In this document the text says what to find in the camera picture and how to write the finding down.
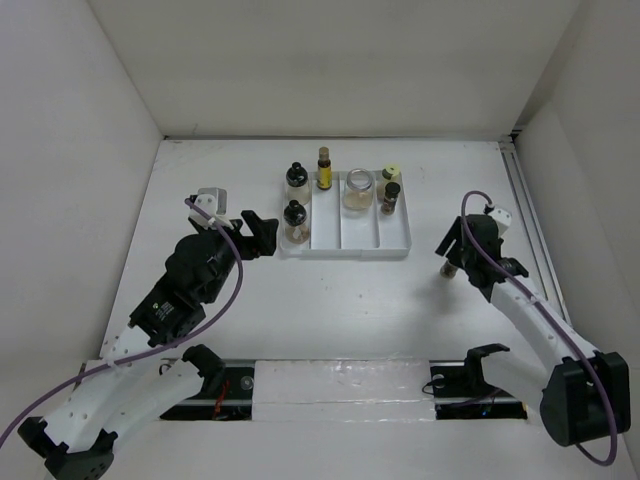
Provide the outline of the black cap spice bottle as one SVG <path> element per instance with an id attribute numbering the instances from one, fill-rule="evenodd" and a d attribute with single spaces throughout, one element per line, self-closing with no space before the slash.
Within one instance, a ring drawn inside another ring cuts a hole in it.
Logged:
<path id="1" fill-rule="evenodd" d="M 303 244 L 310 238 L 308 213 L 297 200 L 290 200 L 283 211 L 284 233 L 294 244 Z"/>

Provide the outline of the dark cap spice jar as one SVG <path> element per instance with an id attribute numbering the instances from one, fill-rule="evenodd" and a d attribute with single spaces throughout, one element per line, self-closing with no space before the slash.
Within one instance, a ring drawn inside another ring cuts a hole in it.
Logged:
<path id="1" fill-rule="evenodd" d="M 458 268 L 455 265 L 446 261 L 440 268 L 440 275 L 446 279 L 453 279 L 456 276 L 457 271 Z"/>

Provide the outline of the black knob spice bottle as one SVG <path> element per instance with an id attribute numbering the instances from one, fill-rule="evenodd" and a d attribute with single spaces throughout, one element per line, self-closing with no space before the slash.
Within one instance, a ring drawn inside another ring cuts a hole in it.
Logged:
<path id="1" fill-rule="evenodd" d="M 300 162 L 293 162 L 285 174 L 286 196 L 289 201 L 295 200 L 307 205 L 311 200 L 311 188 L 307 170 Z"/>

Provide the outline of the small black cap bottle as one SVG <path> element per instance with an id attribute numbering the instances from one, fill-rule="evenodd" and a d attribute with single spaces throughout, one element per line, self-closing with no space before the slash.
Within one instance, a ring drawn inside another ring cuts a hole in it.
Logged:
<path id="1" fill-rule="evenodd" d="M 381 204 L 382 214 L 392 215 L 395 212 L 400 192 L 401 186 L 397 182 L 388 182 L 385 185 L 383 200 Z"/>

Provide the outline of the yellow liquid bottle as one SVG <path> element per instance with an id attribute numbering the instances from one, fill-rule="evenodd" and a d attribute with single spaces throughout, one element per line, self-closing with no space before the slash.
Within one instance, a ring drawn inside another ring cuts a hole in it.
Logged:
<path id="1" fill-rule="evenodd" d="M 329 190 L 332 187 L 332 169 L 328 147 L 319 148 L 316 184 L 320 190 Z"/>

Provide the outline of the cream cap spice bottle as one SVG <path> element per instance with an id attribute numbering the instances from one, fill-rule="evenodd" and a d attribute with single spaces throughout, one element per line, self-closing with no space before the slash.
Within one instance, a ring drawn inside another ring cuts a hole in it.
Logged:
<path id="1" fill-rule="evenodd" d="M 381 170 L 381 182 L 386 184 L 389 182 L 397 182 L 401 175 L 401 169 L 398 164 L 387 164 Z"/>

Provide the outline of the wide glass jar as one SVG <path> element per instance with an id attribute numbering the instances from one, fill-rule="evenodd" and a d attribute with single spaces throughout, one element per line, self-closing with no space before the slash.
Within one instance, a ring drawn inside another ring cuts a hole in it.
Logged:
<path id="1" fill-rule="evenodd" d="M 350 170 L 345 179 L 343 194 L 345 207 L 353 211 L 369 209 L 373 203 L 374 181 L 373 173 L 367 169 Z"/>

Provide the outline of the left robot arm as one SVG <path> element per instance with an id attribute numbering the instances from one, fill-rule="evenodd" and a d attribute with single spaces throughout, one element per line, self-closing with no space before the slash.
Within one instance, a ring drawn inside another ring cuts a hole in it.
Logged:
<path id="1" fill-rule="evenodd" d="M 20 416 L 18 434 L 43 459 L 49 478 L 101 478 L 135 429 L 187 398 L 222 390 L 224 361 L 198 344 L 138 398 L 127 398 L 154 365 L 155 355 L 212 325 L 204 308 L 216 301 L 231 271 L 276 251 L 275 219 L 244 210 L 224 225 L 200 208 L 191 214 L 195 233 L 176 244 L 164 274 L 131 313 L 102 364 L 64 382 L 75 389 L 57 410 L 43 417 Z"/>

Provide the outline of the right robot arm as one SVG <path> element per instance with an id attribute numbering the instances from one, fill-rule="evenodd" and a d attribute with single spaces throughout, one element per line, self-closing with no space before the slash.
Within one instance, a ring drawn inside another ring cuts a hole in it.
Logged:
<path id="1" fill-rule="evenodd" d="M 626 361 L 582 338 L 537 292 L 524 266 L 502 256 L 502 235 L 509 224 L 500 209 L 459 216 L 436 253 L 445 258 L 446 267 L 465 272 L 541 364 L 528 364 L 500 343 L 478 346 L 468 350 L 461 372 L 444 378 L 443 387 L 459 387 L 466 396 L 503 390 L 534 408 L 549 436 L 563 447 L 627 432 Z"/>

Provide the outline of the white divided tray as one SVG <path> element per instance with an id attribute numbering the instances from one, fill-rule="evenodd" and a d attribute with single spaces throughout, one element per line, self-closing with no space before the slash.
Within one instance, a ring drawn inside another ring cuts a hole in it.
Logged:
<path id="1" fill-rule="evenodd" d="M 280 221 L 279 246 L 287 257 L 306 259 L 394 259 L 406 257 L 412 247 L 405 190 L 401 189 L 394 212 L 382 212 L 383 200 L 373 195 L 365 210 L 344 204 L 347 173 L 332 173 L 332 188 L 323 191 L 310 174 L 310 199 L 302 206 L 309 234 L 294 243 L 286 234 L 287 222 Z"/>

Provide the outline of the aluminium rail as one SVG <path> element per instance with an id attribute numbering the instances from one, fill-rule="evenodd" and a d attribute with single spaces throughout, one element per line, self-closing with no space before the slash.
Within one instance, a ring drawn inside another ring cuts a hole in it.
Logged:
<path id="1" fill-rule="evenodd" d="M 518 158 L 514 138 L 511 135 L 504 135 L 499 139 L 498 146 L 523 229 L 533 253 L 540 291 L 545 294 L 549 303 L 560 313 L 560 316 L 568 324 L 571 324 L 564 295 Z"/>

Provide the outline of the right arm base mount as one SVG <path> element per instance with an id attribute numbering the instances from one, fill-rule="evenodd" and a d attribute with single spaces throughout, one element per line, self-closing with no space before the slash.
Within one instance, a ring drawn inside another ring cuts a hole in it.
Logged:
<path id="1" fill-rule="evenodd" d="M 430 379 L 422 393 L 435 402 L 437 420 L 527 420 L 525 405 L 485 381 L 481 360 L 508 352 L 502 344 L 488 344 L 467 351 L 463 360 L 430 361 Z"/>

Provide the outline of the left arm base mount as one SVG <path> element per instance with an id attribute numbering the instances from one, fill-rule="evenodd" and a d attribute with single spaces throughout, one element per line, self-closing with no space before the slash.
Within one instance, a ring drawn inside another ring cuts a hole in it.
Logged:
<path id="1" fill-rule="evenodd" d="M 164 421 L 249 421 L 255 386 L 254 360 L 222 360 L 204 345 L 189 347 L 181 360 L 193 364 L 200 389 L 171 407 Z"/>

